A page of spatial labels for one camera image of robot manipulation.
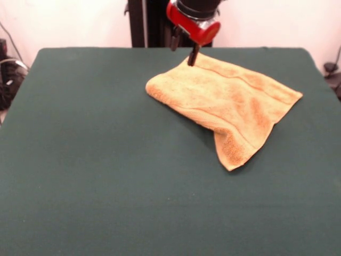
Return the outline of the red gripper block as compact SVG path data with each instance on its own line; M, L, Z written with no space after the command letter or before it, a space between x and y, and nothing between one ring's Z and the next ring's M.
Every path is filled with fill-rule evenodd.
M170 49L175 51L181 33L187 34L195 45L188 57L188 66L194 66L200 47L211 43L221 28L215 17L219 1L170 1L166 8L168 19L175 25Z

